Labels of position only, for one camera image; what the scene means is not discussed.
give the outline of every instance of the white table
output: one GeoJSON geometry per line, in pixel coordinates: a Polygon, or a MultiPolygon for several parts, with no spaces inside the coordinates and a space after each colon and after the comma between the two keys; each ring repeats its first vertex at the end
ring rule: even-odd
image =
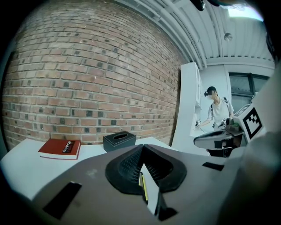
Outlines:
{"type": "MultiPolygon", "coordinates": [[[[68,170],[76,163],[106,153],[103,145],[82,145],[78,160],[52,160],[39,156],[38,150],[44,142],[25,139],[15,146],[0,161],[0,167],[10,187],[33,200],[35,195],[50,181],[68,170]]],[[[151,144],[175,150],[155,138],[143,138],[136,140],[136,145],[151,144]]],[[[141,171],[144,174],[148,192],[148,208],[154,213],[159,188],[153,181],[147,168],[143,166],[141,171]]]]}

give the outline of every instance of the dark hair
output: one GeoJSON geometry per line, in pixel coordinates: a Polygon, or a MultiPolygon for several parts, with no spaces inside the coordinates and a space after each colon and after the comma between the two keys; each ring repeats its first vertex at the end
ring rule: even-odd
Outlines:
{"type": "Polygon", "coordinates": [[[205,91],[204,96],[212,95],[212,91],[216,91],[216,88],[214,86],[208,87],[207,91],[205,91]]]}

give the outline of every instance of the white ceiling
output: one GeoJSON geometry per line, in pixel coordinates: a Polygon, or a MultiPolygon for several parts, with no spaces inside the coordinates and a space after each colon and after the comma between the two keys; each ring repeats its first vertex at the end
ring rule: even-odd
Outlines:
{"type": "Polygon", "coordinates": [[[230,18],[228,11],[205,1],[198,11],[190,0],[116,0],[148,17],[174,41],[188,62],[207,65],[244,64],[273,69],[264,23],[230,18]],[[225,33],[233,37],[224,39],[225,33]]]}

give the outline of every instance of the man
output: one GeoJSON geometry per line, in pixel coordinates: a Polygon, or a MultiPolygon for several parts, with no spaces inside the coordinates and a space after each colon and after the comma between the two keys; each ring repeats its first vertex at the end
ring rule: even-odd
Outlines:
{"type": "Polygon", "coordinates": [[[221,124],[222,120],[228,117],[233,117],[233,107],[228,101],[227,98],[220,98],[216,91],[216,88],[210,86],[207,91],[204,93],[205,96],[208,96],[208,99],[213,100],[212,105],[209,107],[208,119],[204,121],[200,127],[205,126],[215,119],[214,129],[218,130],[218,126],[221,124]]]}

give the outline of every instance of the black tissue box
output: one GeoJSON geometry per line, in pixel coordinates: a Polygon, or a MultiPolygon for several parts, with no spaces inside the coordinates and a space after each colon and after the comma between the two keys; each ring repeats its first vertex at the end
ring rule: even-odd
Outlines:
{"type": "Polygon", "coordinates": [[[136,135],[127,131],[104,136],[104,150],[112,152],[136,144],[136,135]]]}

